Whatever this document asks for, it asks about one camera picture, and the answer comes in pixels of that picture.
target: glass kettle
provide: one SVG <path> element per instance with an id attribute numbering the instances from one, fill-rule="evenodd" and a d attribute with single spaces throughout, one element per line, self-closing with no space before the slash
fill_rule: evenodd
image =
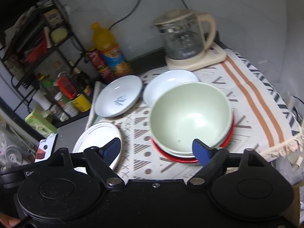
<path id="1" fill-rule="evenodd" d="M 205 39 L 201 22 L 210 24 L 208 38 Z M 207 13 L 196 13 L 192 9 L 177 9 L 156 18 L 156 25 L 164 43 L 167 57 L 185 60 L 203 55 L 212 45 L 216 35 L 214 18 Z"/>

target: light green bowl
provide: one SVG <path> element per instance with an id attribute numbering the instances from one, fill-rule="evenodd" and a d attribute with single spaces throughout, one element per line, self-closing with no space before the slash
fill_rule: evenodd
<path id="1" fill-rule="evenodd" d="M 209 147 L 217 146 L 229 132 L 232 118 L 230 103 L 219 89 L 189 82 L 158 98 L 149 116 L 149 126 L 161 149 L 191 154 L 194 139 Z"/>

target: tablecloth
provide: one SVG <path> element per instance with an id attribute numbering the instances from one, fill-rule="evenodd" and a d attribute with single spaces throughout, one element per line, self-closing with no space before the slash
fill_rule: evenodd
<path id="1" fill-rule="evenodd" d="M 242 153 L 245 148 L 254 148 L 268 161 L 301 150 L 301 127 L 280 95 L 248 60 L 231 49 L 226 52 L 226 61 L 194 73 L 200 81 L 219 88 L 231 103 L 235 129 L 227 149 Z M 144 87 L 167 70 L 162 67 L 143 74 Z M 94 123 L 111 122 L 121 131 L 122 155 L 115 172 L 126 182 L 128 179 L 187 181 L 201 166 L 176 163 L 157 152 L 150 142 L 150 110 L 140 97 L 123 115 L 96 118 Z"/>

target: human hand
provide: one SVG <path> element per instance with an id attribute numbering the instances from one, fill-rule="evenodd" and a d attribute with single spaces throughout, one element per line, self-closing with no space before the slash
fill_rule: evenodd
<path id="1" fill-rule="evenodd" d="M 6 215 L 5 213 L 0 212 L 0 222 L 6 228 L 12 228 L 20 223 L 20 220 L 17 218 L 13 218 L 11 216 Z"/>

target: red can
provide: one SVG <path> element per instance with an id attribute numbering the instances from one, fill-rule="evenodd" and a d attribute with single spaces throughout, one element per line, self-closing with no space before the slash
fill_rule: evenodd
<path id="1" fill-rule="evenodd" d="M 110 82 L 116 79 L 115 75 L 113 74 L 109 66 L 105 63 L 104 59 L 102 58 L 99 50 L 92 48 L 90 49 L 90 52 L 86 53 L 86 55 L 91 60 L 97 71 L 99 72 L 102 78 L 102 82 L 104 82 L 105 84 L 109 84 Z"/>

